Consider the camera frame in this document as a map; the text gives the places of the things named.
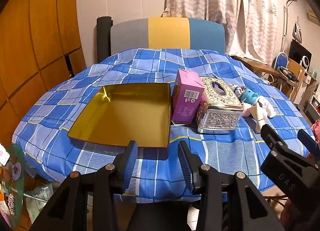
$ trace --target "blue plaid blanket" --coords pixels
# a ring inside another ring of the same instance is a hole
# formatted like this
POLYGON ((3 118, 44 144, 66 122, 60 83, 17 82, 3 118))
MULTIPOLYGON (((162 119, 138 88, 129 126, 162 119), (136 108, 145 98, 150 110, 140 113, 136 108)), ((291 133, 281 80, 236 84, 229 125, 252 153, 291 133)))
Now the blue plaid blanket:
MULTIPOLYGON (((190 49, 130 49, 108 57, 45 93, 19 123, 12 141, 22 147, 28 165, 48 180, 62 182, 74 170, 82 174, 94 172, 112 163, 114 156, 104 154, 91 143, 84 143, 83 149, 78 149, 67 137, 90 99, 101 86, 110 84, 169 82, 173 87, 179 68, 195 71, 200 76, 216 75, 227 83, 260 92, 276 111, 276 116, 266 119, 266 123, 290 149, 303 156, 308 154, 298 141, 297 132, 304 129, 313 136, 312 132, 287 97, 228 55, 190 49)), ((137 203, 198 199, 185 189, 177 157, 181 140, 189 143, 191 152, 198 154, 203 163, 218 171, 229 174, 243 171, 260 191, 273 186, 260 171, 269 148, 260 134, 255 133, 255 125, 251 117, 241 118, 236 129, 227 135, 200 134, 187 126, 172 126, 169 158, 146 160, 140 154, 129 188, 124 195, 115 197, 137 203)))

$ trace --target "starfish print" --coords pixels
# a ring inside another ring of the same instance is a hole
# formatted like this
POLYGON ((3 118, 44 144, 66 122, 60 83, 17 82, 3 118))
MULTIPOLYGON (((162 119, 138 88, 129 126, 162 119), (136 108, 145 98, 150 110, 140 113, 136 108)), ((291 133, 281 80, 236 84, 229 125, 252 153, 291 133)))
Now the starfish print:
POLYGON ((182 7, 178 8, 178 5, 175 4, 175 8, 171 9, 172 11, 174 11, 173 16, 176 16, 177 13, 180 13, 180 15, 182 15, 182 13, 180 12, 181 9, 182 9, 182 7))

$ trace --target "purple box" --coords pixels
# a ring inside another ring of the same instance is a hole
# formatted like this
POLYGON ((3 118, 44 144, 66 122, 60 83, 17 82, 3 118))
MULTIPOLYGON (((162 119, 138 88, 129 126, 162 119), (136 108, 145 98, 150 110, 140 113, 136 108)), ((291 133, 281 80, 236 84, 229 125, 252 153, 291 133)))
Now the purple box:
POLYGON ((189 124, 198 109, 204 86, 196 72, 178 69, 172 93, 172 121, 189 124))

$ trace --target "barcode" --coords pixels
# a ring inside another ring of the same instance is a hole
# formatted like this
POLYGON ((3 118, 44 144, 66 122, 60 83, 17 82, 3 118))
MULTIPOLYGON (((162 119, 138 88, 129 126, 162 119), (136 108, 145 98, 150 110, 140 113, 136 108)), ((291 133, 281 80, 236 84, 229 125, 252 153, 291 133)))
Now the barcode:
POLYGON ((184 92, 184 97, 197 99, 199 97, 199 94, 200 92, 197 91, 186 90, 186 92, 184 92))

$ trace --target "gold tissue box lid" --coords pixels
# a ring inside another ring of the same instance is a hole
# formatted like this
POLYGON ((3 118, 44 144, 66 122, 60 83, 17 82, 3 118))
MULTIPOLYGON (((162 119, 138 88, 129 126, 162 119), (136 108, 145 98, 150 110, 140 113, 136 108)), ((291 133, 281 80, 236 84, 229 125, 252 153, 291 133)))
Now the gold tissue box lid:
POLYGON ((232 89, 222 79, 200 77, 204 85, 204 93, 207 97, 208 108, 243 111, 242 105, 232 91, 232 89), (225 92, 225 95, 219 94, 214 90, 212 83, 217 83, 225 92))
POLYGON ((166 148, 171 117, 170 85, 129 83, 103 86, 82 110, 68 137, 90 143, 166 148))

